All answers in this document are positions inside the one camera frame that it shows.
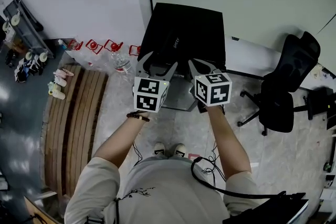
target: white t-shirt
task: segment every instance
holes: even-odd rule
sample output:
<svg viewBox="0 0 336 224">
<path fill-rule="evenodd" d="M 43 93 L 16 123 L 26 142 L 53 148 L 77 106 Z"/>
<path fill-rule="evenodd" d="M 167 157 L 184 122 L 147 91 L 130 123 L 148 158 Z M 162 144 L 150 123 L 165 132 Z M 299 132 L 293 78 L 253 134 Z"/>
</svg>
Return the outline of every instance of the white t-shirt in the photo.
<svg viewBox="0 0 336 224">
<path fill-rule="evenodd" d="M 124 194 L 119 198 L 120 223 L 222 223 L 261 200 L 224 195 L 224 202 L 215 190 L 196 181 L 191 164 L 176 159 L 140 162 L 129 173 Z M 206 180 L 201 168 L 195 174 Z M 113 224 L 116 216 L 115 199 L 120 186 L 118 168 L 111 162 L 93 158 L 82 171 L 75 193 L 65 214 L 65 224 L 85 223 L 87 216 L 98 214 L 105 223 Z M 242 172 L 226 182 L 229 191 L 259 194 L 251 173 Z"/>
</svg>

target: shirt sleeve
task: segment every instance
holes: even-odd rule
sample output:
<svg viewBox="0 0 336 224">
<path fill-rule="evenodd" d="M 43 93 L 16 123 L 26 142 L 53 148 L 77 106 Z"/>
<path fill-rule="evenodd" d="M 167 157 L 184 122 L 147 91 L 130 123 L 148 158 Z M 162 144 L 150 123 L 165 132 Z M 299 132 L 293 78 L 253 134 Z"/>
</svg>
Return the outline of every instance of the shirt sleeve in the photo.
<svg viewBox="0 0 336 224">
<path fill-rule="evenodd" d="M 250 172 L 241 172 L 231 176 L 226 181 L 226 190 L 242 194 L 260 194 Z M 223 201 L 232 216 L 247 209 L 254 209 L 264 202 L 262 199 L 245 199 L 229 195 L 224 195 Z"/>
<path fill-rule="evenodd" d="M 82 224 L 90 212 L 102 212 L 116 198 L 119 186 L 118 168 L 105 159 L 93 158 L 79 176 L 65 212 L 65 224 Z"/>
</svg>

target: person's left arm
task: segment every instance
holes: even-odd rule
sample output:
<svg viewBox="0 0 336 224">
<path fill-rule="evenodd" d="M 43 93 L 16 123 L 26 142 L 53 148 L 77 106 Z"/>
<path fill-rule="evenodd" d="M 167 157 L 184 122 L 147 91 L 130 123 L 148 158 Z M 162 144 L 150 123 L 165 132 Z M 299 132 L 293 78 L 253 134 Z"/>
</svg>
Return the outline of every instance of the person's left arm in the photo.
<svg viewBox="0 0 336 224">
<path fill-rule="evenodd" d="M 125 160 L 145 121 L 128 118 L 98 148 L 92 160 L 83 169 L 65 213 L 65 224 L 85 223 L 93 211 L 102 212 L 111 204 L 119 191 L 118 168 Z"/>
</svg>

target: bracelet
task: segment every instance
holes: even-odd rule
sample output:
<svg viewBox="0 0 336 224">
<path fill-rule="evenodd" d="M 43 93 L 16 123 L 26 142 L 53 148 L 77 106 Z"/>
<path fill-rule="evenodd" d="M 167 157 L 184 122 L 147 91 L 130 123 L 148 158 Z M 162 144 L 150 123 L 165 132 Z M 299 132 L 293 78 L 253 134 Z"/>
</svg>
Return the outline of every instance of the bracelet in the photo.
<svg viewBox="0 0 336 224">
<path fill-rule="evenodd" d="M 136 111 L 136 112 L 128 113 L 126 115 L 126 117 L 128 117 L 128 118 L 135 118 L 135 119 L 143 120 L 143 121 L 146 121 L 146 122 L 149 121 L 148 118 L 143 117 L 143 116 L 139 115 L 138 113 L 141 113 L 141 111 Z"/>
</svg>

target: person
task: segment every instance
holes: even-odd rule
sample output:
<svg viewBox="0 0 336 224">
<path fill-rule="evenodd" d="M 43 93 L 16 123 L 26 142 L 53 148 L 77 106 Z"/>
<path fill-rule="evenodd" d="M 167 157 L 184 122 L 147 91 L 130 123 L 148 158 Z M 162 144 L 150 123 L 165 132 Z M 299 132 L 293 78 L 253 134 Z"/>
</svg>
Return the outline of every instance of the person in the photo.
<svg viewBox="0 0 336 224">
<path fill-rule="evenodd" d="M 249 158 L 222 108 L 212 106 L 207 111 L 227 179 L 226 190 L 259 194 L 251 177 Z M 139 115 L 149 116 L 147 112 Z M 65 224 L 85 223 L 88 216 L 107 224 L 222 223 L 261 204 L 260 200 L 227 195 L 223 202 L 217 191 L 193 178 L 192 161 L 185 158 L 184 145 L 178 145 L 173 157 L 167 158 L 162 143 L 155 145 L 153 157 L 132 168 L 124 194 L 116 198 L 120 186 L 118 168 L 144 124 L 144 119 L 127 118 L 99 147 L 79 177 L 66 209 Z M 198 165 L 194 170 L 198 178 L 207 181 Z"/>
</svg>

